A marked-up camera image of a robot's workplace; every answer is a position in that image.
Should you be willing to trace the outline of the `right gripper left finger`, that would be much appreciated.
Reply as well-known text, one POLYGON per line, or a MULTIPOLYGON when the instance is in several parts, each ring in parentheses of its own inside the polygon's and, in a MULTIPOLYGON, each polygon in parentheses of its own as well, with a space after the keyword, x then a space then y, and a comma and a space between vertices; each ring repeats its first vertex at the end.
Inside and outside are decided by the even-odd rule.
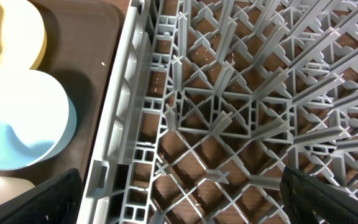
POLYGON ((46 180, 0 205, 0 224, 77 221, 83 181, 76 168, 46 180))

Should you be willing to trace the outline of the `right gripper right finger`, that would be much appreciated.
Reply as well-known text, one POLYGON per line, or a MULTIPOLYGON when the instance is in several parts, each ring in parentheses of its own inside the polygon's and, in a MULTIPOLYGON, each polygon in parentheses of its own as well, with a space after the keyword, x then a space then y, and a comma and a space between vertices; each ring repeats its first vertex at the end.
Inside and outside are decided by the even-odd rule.
POLYGON ((358 200, 300 170, 284 169, 280 192, 291 223, 358 223, 358 200))

